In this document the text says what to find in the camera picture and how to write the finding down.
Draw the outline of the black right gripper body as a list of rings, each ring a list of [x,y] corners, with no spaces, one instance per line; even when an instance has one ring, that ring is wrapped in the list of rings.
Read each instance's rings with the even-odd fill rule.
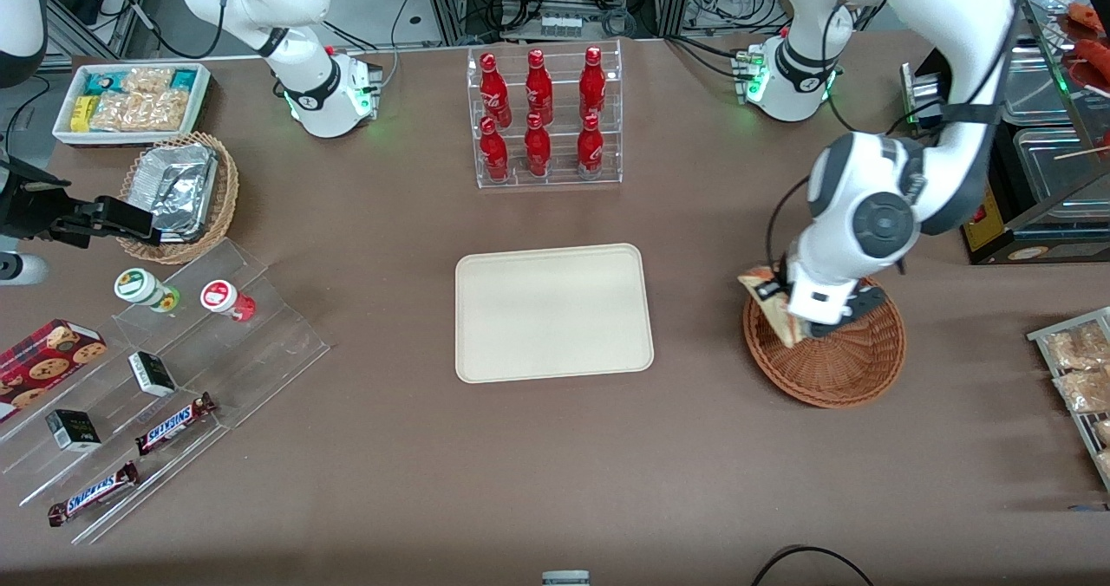
[[[70,180],[56,178],[23,160],[3,160],[7,172],[1,196],[1,233],[26,239],[46,231],[57,218],[71,211],[67,186]]]

